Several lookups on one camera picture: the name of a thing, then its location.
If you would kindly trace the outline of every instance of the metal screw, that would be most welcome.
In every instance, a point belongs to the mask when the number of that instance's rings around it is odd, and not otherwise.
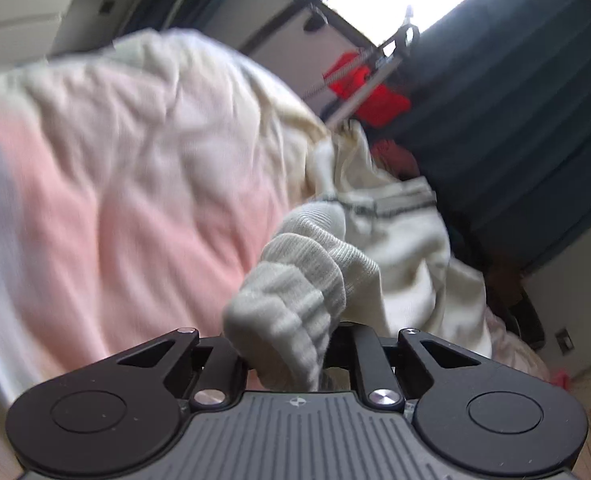
[[[193,400],[202,404],[203,406],[213,406],[215,404],[222,404],[226,399],[224,392],[220,390],[200,390],[193,396]]]
[[[369,394],[369,400],[380,406],[390,406],[400,400],[400,394],[397,394],[393,390],[387,390],[381,388],[380,390],[374,390]]]

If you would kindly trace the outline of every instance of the blanket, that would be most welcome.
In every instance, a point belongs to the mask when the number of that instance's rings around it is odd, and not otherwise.
[[[0,74],[2,421],[30,386],[221,310],[311,194],[327,135],[281,81],[192,33]]]

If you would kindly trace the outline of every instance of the curtain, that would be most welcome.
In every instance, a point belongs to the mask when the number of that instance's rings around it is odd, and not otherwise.
[[[465,0],[401,75],[411,150],[487,254],[533,270],[591,226],[591,1]]]
[[[143,28],[160,30],[176,0],[142,0],[125,28],[125,34]],[[224,0],[185,0],[171,26],[202,30]]]

